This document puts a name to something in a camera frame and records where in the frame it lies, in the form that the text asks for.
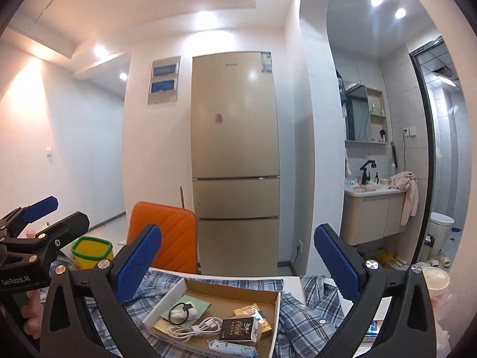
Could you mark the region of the person's left hand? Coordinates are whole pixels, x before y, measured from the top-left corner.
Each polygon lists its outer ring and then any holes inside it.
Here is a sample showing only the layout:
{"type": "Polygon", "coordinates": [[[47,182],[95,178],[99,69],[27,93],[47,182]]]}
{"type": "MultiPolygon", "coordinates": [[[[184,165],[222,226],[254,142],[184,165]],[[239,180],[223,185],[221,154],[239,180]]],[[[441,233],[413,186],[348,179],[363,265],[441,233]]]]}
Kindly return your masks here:
{"type": "Polygon", "coordinates": [[[41,337],[44,314],[44,307],[41,304],[41,292],[39,290],[27,292],[27,301],[21,307],[20,312],[25,319],[24,332],[34,340],[38,340],[41,337]]]}

